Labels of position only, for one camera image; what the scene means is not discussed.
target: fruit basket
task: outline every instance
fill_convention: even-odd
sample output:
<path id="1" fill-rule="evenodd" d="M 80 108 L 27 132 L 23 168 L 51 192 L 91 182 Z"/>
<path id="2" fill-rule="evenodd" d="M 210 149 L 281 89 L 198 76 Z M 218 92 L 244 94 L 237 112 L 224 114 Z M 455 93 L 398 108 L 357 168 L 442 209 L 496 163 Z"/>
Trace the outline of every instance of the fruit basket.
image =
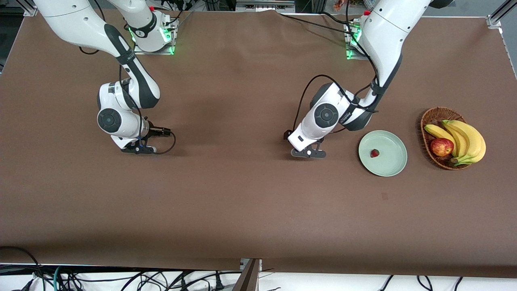
<path id="1" fill-rule="evenodd" d="M 424 151 L 426 157 L 429 160 L 431 160 L 432 162 L 434 162 L 435 164 L 437 164 L 440 168 L 444 168 L 447 170 L 465 169 L 469 165 L 454 166 L 453 163 L 451 163 L 451 161 L 450 161 L 452 159 L 451 155 L 439 157 L 439 156 L 435 156 L 433 154 L 433 152 L 431 151 L 431 142 L 433 141 L 433 139 L 435 139 L 435 137 L 432 136 L 431 134 L 429 134 L 428 132 L 426 132 L 424 129 L 424 126 L 426 126 L 428 124 L 434 124 L 434 125 L 437 125 L 443 129 L 445 129 L 444 126 L 442 125 L 442 120 L 444 120 L 444 119 L 459 120 L 459 121 L 466 123 L 463 116 L 461 116 L 456 111 L 449 109 L 447 107 L 435 107 L 435 108 L 429 109 L 428 111 L 426 111 L 423 114 L 422 118 L 420 119 L 420 133 L 421 133 L 420 145 L 422 147 L 422 150 Z"/>

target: brown table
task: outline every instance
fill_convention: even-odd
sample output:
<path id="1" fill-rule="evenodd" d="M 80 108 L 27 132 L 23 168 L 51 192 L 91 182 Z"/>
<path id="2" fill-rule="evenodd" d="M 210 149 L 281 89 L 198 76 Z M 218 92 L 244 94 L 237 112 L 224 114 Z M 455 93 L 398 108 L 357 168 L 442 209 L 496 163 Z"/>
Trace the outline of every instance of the brown table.
<path id="1" fill-rule="evenodd" d="M 121 16 L 106 14 L 121 30 Z M 328 136 L 323 160 L 295 159 L 282 135 L 310 78 L 356 91 L 370 64 L 346 59 L 339 32 L 273 11 L 195 13 L 174 56 L 139 57 L 162 92 L 143 114 L 178 142 L 136 156 L 96 124 L 115 59 L 25 18 L 0 77 L 0 243 L 43 263 L 235 269 L 259 257 L 277 271 L 517 277 L 517 81 L 499 32 L 482 18 L 423 18 L 403 54 L 365 130 Z M 416 121 L 435 106 L 483 133 L 482 162 L 445 171 L 424 157 Z M 358 160 L 376 129 L 407 147 L 395 177 Z"/>

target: banana bunch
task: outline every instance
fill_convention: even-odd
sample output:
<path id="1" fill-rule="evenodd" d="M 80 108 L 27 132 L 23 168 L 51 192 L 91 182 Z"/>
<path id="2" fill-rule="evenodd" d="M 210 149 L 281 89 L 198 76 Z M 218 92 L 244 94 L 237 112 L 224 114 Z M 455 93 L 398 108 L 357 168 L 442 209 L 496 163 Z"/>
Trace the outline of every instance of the banana bunch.
<path id="1" fill-rule="evenodd" d="M 471 125 L 459 120 L 442 120 L 447 129 L 434 124 L 426 125 L 425 131 L 436 138 L 446 138 L 454 143 L 451 162 L 455 166 L 470 165 L 479 162 L 485 155 L 486 144 L 482 135 Z"/>

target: red apple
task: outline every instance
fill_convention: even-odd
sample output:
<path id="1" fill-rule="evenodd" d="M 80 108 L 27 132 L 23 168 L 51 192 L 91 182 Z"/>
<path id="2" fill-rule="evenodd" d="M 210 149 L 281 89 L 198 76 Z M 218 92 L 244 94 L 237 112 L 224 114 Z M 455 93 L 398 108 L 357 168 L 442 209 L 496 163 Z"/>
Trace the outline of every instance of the red apple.
<path id="1" fill-rule="evenodd" d="M 446 156 L 452 153 L 454 143 L 446 138 L 437 138 L 431 142 L 431 150 L 437 156 Z"/>

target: round plate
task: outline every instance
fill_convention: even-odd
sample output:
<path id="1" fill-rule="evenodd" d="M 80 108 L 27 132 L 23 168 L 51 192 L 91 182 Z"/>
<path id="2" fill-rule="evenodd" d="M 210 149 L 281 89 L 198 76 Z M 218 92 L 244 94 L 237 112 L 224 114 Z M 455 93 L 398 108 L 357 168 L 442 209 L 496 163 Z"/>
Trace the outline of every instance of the round plate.
<path id="1" fill-rule="evenodd" d="M 376 149 L 379 156 L 370 157 Z M 359 143 L 359 158 L 368 171 L 382 177 L 395 176 L 407 163 L 407 151 L 398 136 L 384 130 L 367 133 Z"/>

